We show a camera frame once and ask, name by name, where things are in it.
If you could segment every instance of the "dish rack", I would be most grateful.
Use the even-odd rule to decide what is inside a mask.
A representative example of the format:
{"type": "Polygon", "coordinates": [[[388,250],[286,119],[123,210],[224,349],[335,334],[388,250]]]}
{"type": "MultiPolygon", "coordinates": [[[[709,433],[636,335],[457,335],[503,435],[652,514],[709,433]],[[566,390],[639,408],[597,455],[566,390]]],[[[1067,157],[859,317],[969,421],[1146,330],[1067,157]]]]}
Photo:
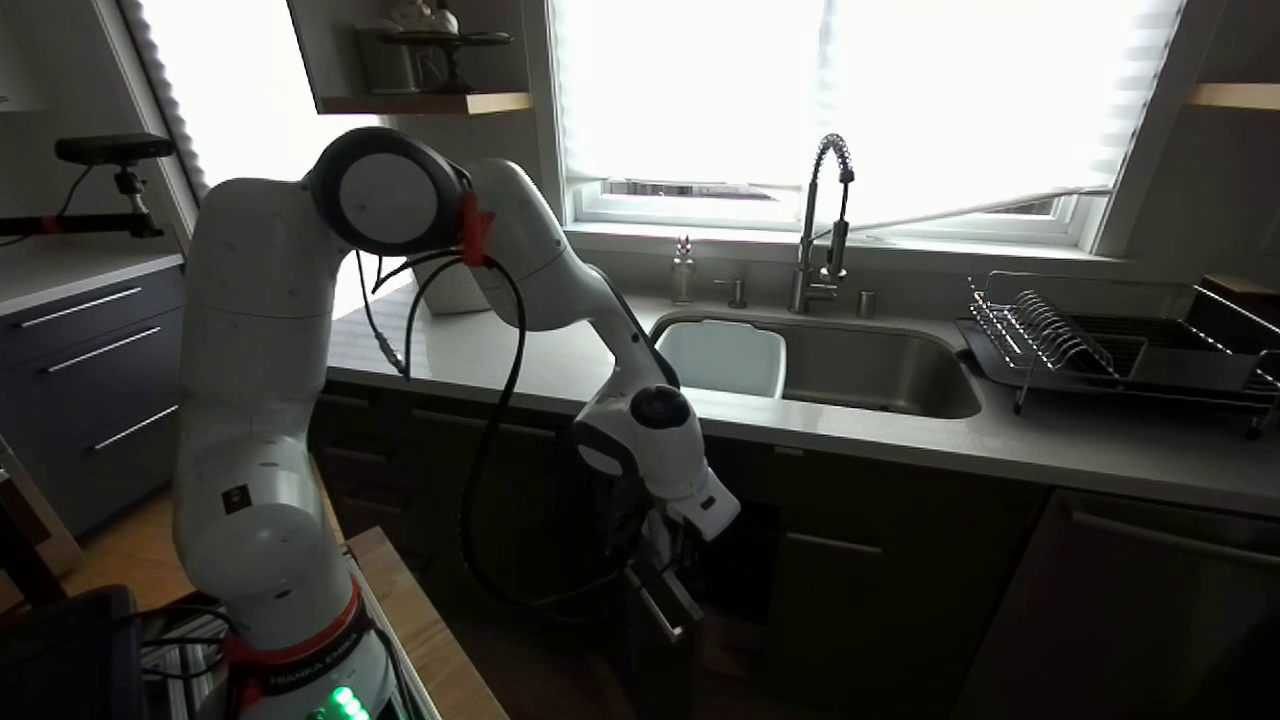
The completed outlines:
{"type": "Polygon", "coordinates": [[[959,325],[981,371],[1031,392],[1158,396],[1242,408],[1252,430],[1280,408],[1280,325],[1214,282],[1085,284],[1029,271],[969,282],[959,325]]]}

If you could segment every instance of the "faucet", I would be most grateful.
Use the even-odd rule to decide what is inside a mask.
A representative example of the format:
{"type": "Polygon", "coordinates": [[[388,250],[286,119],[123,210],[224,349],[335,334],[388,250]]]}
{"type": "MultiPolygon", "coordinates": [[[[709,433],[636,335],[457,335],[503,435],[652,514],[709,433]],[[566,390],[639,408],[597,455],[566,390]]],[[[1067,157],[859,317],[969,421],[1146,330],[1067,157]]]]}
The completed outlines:
{"type": "Polygon", "coordinates": [[[811,298],[834,298],[838,282],[848,276],[848,270],[845,270],[848,185],[851,185],[848,144],[838,134],[829,134],[815,148],[808,197],[805,197],[805,227],[799,227],[799,253],[794,253],[794,276],[791,276],[791,312],[808,312],[811,298]],[[829,262],[819,270],[811,270],[815,179],[819,179],[819,168],[829,157],[838,161],[838,216],[830,226],[829,262]]]}

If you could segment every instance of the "white countertop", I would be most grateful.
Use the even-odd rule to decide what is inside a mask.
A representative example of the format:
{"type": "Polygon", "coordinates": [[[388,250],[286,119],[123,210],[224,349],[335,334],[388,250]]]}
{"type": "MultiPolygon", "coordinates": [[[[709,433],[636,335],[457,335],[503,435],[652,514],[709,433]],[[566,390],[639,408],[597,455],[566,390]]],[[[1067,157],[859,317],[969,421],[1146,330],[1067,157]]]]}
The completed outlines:
{"type": "MultiPolygon", "coordinates": [[[[377,301],[377,322],[398,349],[402,305],[410,289],[377,301]]],[[[633,301],[652,325],[672,305],[633,301]]],[[[959,349],[950,325],[918,325],[959,349]]],[[[432,317],[421,312],[410,346],[410,392],[496,400],[515,334],[493,312],[432,317]]],[[[388,368],[362,312],[335,322],[328,368],[335,380],[402,390],[388,368]]],[[[576,413],[608,377],[613,357],[588,325],[530,334],[515,384],[519,408],[576,413]]],[[[1035,480],[1201,509],[1227,509],[1280,522],[1280,435],[1242,435],[1242,416],[1153,413],[1153,405],[1115,405],[1102,396],[1031,396],[1010,416],[1009,390],[972,380],[981,413],[963,421],[926,421],[894,413],[859,413],[799,400],[759,400],[733,392],[688,392],[709,435],[845,451],[865,460],[950,468],[975,475],[1035,480]]]]}
{"type": "Polygon", "coordinates": [[[133,276],[171,270],[181,253],[171,242],[137,237],[35,237],[0,250],[0,317],[123,284],[133,276]]]}

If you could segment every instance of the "wooden shelf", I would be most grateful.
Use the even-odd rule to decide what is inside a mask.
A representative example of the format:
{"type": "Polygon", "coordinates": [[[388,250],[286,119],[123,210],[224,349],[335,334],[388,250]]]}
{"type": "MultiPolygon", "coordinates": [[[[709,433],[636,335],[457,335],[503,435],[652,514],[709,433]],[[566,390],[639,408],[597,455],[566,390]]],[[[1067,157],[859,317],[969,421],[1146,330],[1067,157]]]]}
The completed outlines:
{"type": "Polygon", "coordinates": [[[1280,79],[1257,85],[1257,79],[1219,79],[1219,85],[1201,85],[1193,93],[1194,109],[1227,109],[1227,112],[1280,112],[1280,79]]]}
{"type": "Polygon", "coordinates": [[[529,93],[385,93],[385,97],[317,97],[317,112],[377,112],[377,116],[501,116],[529,112],[529,93]]]}

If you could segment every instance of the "stainless steel sink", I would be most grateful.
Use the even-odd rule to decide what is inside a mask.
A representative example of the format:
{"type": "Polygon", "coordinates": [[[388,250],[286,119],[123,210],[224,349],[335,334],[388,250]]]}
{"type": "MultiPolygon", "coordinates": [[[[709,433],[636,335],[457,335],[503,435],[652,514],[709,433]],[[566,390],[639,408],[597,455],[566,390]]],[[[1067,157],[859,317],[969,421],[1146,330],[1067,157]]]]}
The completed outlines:
{"type": "Polygon", "coordinates": [[[745,322],[789,339],[783,400],[908,416],[975,416],[956,354],[918,330],[789,312],[672,312],[656,325],[745,322]]]}

